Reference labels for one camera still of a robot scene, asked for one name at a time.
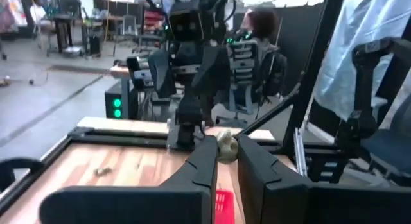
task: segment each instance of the cable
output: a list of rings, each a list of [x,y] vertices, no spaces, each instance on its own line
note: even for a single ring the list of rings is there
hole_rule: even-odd
[[[104,42],[107,41],[107,33],[109,32],[109,17],[110,17],[110,1],[107,0],[107,19],[106,19],[106,25],[105,25]]]
[[[232,11],[231,14],[224,20],[224,22],[227,22],[231,17],[234,16],[234,13],[236,13],[237,10],[237,0],[232,0]]]

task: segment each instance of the wall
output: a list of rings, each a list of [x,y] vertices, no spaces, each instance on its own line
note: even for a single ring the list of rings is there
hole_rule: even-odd
[[[319,24],[322,5],[274,9],[283,19],[278,44],[288,59],[284,90],[281,93],[283,96],[291,92],[305,68]],[[243,13],[234,15],[234,28],[240,27],[243,17]]]
[[[82,2],[82,7],[84,7],[85,11],[88,15],[91,15],[93,4],[92,0],[80,0]]]
[[[27,27],[19,28],[18,37],[30,38],[33,36],[33,27],[34,27],[33,19],[31,18],[31,15],[30,15],[30,7],[32,4],[32,0],[21,0],[21,3],[23,4],[24,14],[26,14],[28,25]]]

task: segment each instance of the person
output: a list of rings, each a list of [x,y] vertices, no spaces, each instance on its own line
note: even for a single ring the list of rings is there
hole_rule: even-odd
[[[279,48],[270,43],[270,37],[277,33],[278,18],[272,8],[256,8],[248,10],[244,15],[240,29],[251,32],[252,39],[258,43],[258,60],[261,63],[264,56]],[[215,96],[201,96],[200,102],[203,110],[203,119],[206,126],[213,126],[211,111],[215,104],[225,101],[227,92],[217,92]]]
[[[33,6],[30,8],[31,18],[37,24],[43,33],[53,33],[55,30],[51,21],[47,20],[46,11],[43,8],[43,0],[33,0]]]

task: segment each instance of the desk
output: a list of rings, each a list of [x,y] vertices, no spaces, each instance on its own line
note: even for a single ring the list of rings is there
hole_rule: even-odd
[[[85,117],[78,126],[117,131],[155,132],[166,135],[166,123],[127,121]],[[207,129],[209,135],[216,135],[223,127]],[[232,133],[239,132],[231,128]],[[274,139],[268,130],[256,130],[250,137]],[[115,186],[156,186],[166,180],[183,165],[187,153],[167,153],[162,149],[133,148],[120,146],[91,146],[72,144],[37,179],[31,187],[0,217],[1,224],[35,224],[38,222],[38,208],[41,201],[53,191],[70,185],[115,185]],[[295,170],[287,157],[279,160]],[[112,173],[95,177],[94,169],[111,167]],[[218,163],[217,189],[234,193],[234,216],[236,224],[244,224],[243,206],[237,178],[237,163]]]
[[[58,52],[62,53],[63,52],[62,39],[64,38],[64,40],[67,43],[67,40],[66,40],[67,37],[66,37],[66,34],[61,34],[60,24],[64,25],[64,28],[67,32],[67,36],[69,38],[68,44],[71,47],[73,46],[73,39],[71,37],[71,23],[77,18],[70,16],[70,15],[58,14],[58,15],[53,15],[51,19],[55,23]]]

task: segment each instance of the green led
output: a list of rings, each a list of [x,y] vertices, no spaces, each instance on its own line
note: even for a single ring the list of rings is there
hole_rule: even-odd
[[[113,100],[113,105],[118,108],[121,106],[121,100],[120,99],[115,99]]]
[[[120,111],[120,109],[116,109],[116,110],[114,111],[114,117],[115,117],[115,118],[120,118],[120,117],[121,117],[121,111]]]

